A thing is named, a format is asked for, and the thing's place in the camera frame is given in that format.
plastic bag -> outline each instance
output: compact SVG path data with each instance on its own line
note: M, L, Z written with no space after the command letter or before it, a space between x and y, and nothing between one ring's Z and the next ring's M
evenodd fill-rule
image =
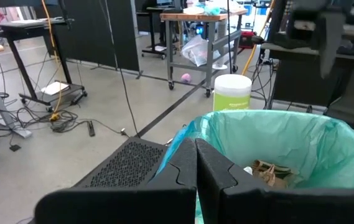
M295 188L354 188L354 130L337 119L271 110L212 112L177 133L159 171L186 137L206 140L242 168L256 159L289 167L297 174Z
M196 66L205 65L207 63L207 40L203 40L200 35L196 35L182 47L181 53ZM219 56L219 51L213 52L213 58L218 58Z

trash can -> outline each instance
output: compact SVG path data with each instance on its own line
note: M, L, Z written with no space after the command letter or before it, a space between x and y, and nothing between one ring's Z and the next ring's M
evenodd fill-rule
M289 167L295 189L354 189L354 130L337 119L273 110L212 112L177 133L159 171L186 137L206 140L243 168L257 159Z

